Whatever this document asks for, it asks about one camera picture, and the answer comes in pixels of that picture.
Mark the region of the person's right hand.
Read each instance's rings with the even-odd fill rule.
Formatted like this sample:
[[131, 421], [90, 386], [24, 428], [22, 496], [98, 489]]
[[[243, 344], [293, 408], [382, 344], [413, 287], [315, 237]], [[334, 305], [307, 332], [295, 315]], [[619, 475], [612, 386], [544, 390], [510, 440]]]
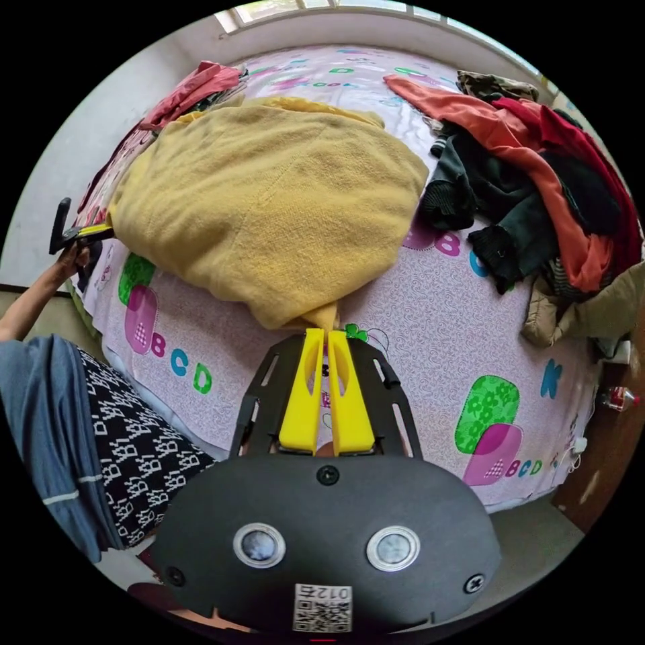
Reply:
[[171, 592], [165, 586], [158, 583], [134, 583], [128, 587], [127, 593], [149, 609], [161, 615], [177, 617], [184, 623], [190, 622], [206, 626], [205, 633], [207, 635], [210, 635], [215, 628], [253, 633], [251, 628], [222, 619], [216, 609], [213, 611], [211, 617], [204, 617], [180, 607]]

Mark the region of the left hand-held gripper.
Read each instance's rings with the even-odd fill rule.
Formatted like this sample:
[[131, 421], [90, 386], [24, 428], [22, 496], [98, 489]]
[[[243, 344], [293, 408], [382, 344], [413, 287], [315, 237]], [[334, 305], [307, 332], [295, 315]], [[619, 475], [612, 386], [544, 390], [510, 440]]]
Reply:
[[87, 245], [90, 250], [89, 262], [84, 270], [77, 273], [77, 288], [84, 294], [92, 273], [103, 251], [103, 242], [115, 237], [114, 229], [108, 224], [96, 224], [86, 227], [68, 228], [62, 233], [62, 248], [66, 249], [74, 243]]

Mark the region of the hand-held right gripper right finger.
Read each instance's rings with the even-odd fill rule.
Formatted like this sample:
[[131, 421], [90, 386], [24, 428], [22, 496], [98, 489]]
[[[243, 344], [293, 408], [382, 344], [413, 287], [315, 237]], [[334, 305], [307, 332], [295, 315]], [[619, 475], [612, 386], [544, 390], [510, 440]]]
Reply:
[[369, 454], [375, 444], [374, 432], [348, 338], [343, 331], [329, 333], [327, 355], [334, 454]]

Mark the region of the person's left hand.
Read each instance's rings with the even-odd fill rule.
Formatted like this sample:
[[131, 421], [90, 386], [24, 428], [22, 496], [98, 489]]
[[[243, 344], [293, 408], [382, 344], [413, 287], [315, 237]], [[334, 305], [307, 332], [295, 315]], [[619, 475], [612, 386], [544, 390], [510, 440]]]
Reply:
[[89, 262], [89, 257], [90, 250], [87, 245], [74, 243], [65, 249], [53, 265], [59, 284], [71, 279], [79, 270], [83, 271]]

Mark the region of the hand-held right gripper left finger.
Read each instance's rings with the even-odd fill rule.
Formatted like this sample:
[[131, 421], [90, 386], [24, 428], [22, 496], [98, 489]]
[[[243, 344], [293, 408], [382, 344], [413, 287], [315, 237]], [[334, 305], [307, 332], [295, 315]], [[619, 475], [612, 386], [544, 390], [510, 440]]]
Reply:
[[278, 434], [279, 448], [284, 452], [306, 455], [316, 452], [324, 346], [322, 329], [306, 330]]

